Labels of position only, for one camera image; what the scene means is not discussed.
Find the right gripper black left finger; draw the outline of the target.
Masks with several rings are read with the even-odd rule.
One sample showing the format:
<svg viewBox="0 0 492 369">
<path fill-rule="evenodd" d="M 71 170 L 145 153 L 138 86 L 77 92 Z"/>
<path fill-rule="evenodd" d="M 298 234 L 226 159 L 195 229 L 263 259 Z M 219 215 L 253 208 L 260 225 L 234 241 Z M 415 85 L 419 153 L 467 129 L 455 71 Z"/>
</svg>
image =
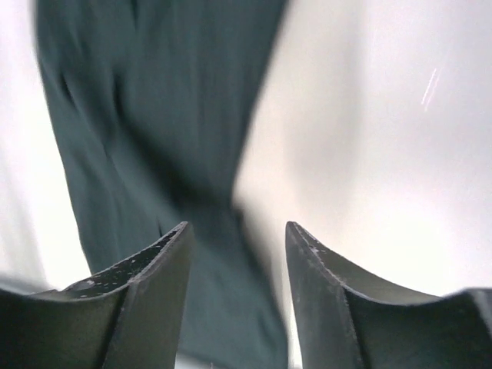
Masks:
<svg viewBox="0 0 492 369">
<path fill-rule="evenodd" d="M 192 228 L 62 291 L 1 292 L 3 368 L 172 368 Z"/>
</svg>

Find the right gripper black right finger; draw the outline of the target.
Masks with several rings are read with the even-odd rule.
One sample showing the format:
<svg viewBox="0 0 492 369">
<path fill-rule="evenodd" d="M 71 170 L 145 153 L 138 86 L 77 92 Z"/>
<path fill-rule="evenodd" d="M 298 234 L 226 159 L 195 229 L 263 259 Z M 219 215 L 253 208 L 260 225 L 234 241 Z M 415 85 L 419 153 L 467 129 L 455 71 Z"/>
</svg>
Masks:
<svg viewBox="0 0 492 369">
<path fill-rule="evenodd" d="M 491 366 L 491 292 L 443 297 L 394 284 L 290 221 L 285 248 L 305 368 Z"/>
</svg>

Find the black t shirt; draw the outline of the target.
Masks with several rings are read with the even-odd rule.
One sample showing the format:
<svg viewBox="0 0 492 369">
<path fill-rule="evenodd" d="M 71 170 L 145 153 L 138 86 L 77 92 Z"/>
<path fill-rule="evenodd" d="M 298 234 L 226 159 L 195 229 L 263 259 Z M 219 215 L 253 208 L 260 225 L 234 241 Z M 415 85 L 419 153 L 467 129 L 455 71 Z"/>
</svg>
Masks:
<svg viewBox="0 0 492 369">
<path fill-rule="evenodd" d="M 104 270 L 182 221 L 180 351 L 286 368 L 288 339 L 232 192 L 283 1 L 39 1 L 38 60 L 81 248 Z"/>
</svg>

